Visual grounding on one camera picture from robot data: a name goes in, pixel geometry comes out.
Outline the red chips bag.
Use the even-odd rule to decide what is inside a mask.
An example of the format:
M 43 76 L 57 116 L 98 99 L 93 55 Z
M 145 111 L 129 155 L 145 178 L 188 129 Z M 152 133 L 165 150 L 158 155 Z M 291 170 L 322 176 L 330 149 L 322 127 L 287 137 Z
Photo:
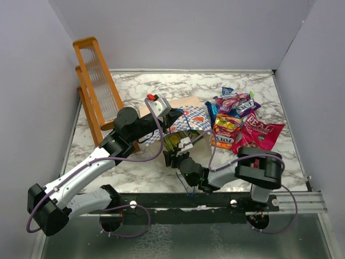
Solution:
M 255 112 L 251 111 L 241 127 L 239 141 L 232 146 L 234 154 L 238 154 L 241 147 L 271 151 L 284 126 L 284 124 L 266 124 L 257 119 Z

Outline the small blue candy packet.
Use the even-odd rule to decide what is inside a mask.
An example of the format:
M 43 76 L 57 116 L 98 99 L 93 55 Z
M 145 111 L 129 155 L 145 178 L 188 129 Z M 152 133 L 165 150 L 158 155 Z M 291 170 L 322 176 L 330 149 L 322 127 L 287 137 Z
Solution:
M 234 89 L 230 88 L 230 87 L 222 87 L 222 94 L 221 97 L 222 98 L 226 98 L 226 97 L 231 97 L 234 96 Z

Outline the green fruit candy bag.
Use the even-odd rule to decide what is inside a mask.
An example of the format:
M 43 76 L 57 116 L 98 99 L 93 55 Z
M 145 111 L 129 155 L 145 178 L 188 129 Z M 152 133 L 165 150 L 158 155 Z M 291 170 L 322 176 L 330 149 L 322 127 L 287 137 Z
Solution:
M 197 130 L 187 130 L 179 131 L 176 133 L 168 134 L 164 137 L 164 146 L 167 151 L 174 151 L 174 148 L 178 146 L 180 141 L 184 138 L 189 138 L 190 141 L 194 140 L 200 135 L 200 132 Z

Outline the blue cookie snack pack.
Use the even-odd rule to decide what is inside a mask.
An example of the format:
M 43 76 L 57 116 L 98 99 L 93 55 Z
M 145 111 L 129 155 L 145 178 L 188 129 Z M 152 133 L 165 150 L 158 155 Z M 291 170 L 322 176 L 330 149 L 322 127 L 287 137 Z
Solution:
M 217 114 L 219 114 L 219 110 L 217 109 L 217 106 L 215 104 L 212 104 L 209 101 L 205 102 L 205 106 L 207 107 L 207 111 L 208 111 L 208 114 L 210 117 L 211 128 L 213 128 Z M 230 111 L 230 112 L 226 113 L 226 115 L 240 118 L 240 116 L 238 115 L 238 113 L 236 111 Z

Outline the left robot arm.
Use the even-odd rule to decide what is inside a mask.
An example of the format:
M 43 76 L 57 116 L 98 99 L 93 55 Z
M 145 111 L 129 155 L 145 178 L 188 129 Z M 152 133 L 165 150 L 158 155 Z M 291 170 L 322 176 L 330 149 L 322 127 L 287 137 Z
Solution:
M 111 186 L 102 186 L 82 196 L 79 192 L 120 162 L 135 162 L 130 155 L 136 141 L 155 131 L 163 135 L 184 114 L 176 108 L 158 108 L 155 103 L 150 103 L 148 108 L 150 112 L 144 117 L 139 117 L 132 107 L 120 109 L 113 121 L 113 130 L 82 163 L 44 187 L 36 183 L 29 188 L 28 233 L 34 232 L 30 228 L 31 221 L 35 221 L 46 236 L 52 236 L 75 216 L 103 209 L 113 213 L 122 208 L 120 196 Z

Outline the orange candy bag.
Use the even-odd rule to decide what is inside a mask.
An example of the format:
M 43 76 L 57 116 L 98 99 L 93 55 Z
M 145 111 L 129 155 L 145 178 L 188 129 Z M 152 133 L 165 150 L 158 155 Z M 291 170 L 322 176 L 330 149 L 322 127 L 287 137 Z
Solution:
M 213 125 L 214 135 L 211 137 L 211 145 L 219 148 L 233 148 L 240 132 L 243 120 L 226 114 L 217 114 Z

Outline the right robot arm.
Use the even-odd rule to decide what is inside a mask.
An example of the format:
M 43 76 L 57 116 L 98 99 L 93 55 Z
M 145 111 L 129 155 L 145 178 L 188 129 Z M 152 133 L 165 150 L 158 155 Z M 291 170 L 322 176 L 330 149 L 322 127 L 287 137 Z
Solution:
M 195 162 L 189 152 L 164 151 L 165 165 L 178 169 L 190 187 L 212 193 L 225 184 L 241 179 L 251 184 L 248 206 L 260 211 L 271 192 L 281 188 L 285 163 L 278 153 L 253 147 L 241 147 L 237 158 L 219 168 L 206 168 Z

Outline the blue checkered paper bag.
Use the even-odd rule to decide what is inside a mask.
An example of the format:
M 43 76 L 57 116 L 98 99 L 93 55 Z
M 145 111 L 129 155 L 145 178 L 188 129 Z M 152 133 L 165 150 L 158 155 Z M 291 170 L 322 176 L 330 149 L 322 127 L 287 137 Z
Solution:
M 213 133 L 209 128 L 200 127 L 200 123 L 197 123 L 195 125 L 192 124 L 193 119 L 201 115 L 200 112 L 196 111 L 200 110 L 200 108 L 194 106 L 178 107 L 177 109 L 183 110 L 184 116 L 179 117 L 167 131 L 163 131 L 160 124 L 161 122 L 163 122 L 163 118 L 157 117 L 154 113 L 152 113 L 151 108 L 148 106 L 147 98 L 145 99 L 145 103 L 147 109 L 149 110 L 149 113 L 142 116 L 140 118 L 141 125 L 135 127 L 140 133 L 140 136 L 136 139 L 140 144 L 146 142 L 152 144 L 153 142 L 158 140 L 160 141 L 160 147 L 155 155 L 149 158 L 145 158 L 144 162 L 154 160 L 161 153 L 163 153 L 163 151 L 167 151 L 164 146 L 164 137 L 168 134 L 176 133 L 179 131 L 197 130 L 200 132 L 200 135 L 191 141 L 192 143 L 194 143 L 202 138 L 204 134 Z

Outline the purple berries candy bag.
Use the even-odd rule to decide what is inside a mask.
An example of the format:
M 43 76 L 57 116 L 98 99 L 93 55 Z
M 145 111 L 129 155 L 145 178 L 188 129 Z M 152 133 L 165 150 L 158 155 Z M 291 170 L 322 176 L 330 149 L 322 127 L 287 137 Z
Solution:
M 237 108 L 240 104 L 251 99 L 248 93 L 235 93 L 228 96 L 215 96 L 218 113 L 226 114 L 232 109 Z

